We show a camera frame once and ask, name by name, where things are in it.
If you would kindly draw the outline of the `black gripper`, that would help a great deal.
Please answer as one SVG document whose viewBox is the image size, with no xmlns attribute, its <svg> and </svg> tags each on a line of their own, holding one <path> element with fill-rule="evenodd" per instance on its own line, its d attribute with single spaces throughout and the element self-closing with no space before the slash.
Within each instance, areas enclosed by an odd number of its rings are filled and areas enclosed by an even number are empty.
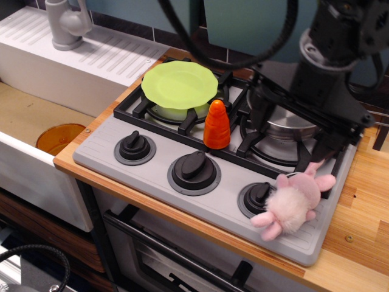
<svg viewBox="0 0 389 292">
<path fill-rule="evenodd" d="M 344 72 L 331 72 L 307 63 L 266 61 L 254 69 L 250 90 L 250 119 L 265 133 L 276 106 L 280 106 L 320 128 L 311 162 L 322 162 L 357 144 L 374 117 L 350 93 Z"/>
</svg>

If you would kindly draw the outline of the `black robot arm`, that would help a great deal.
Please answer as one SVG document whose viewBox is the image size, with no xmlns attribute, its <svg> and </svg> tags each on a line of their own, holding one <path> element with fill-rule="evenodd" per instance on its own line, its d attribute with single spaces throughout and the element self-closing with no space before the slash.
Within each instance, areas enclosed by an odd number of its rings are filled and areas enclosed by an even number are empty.
<svg viewBox="0 0 389 292">
<path fill-rule="evenodd" d="M 281 106 L 318 126 L 311 161 L 356 145 L 374 117 L 355 99 L 364 89 L 352 87 L 349 77 L 359 60 L 371 57 L 380 83 L 380 53 L 387 47 L 387 1 L 320 1 L 300 38 L 300 61 L 255 67 L 247 98 L 254 127 L 265 132 Z"/>
</svg>

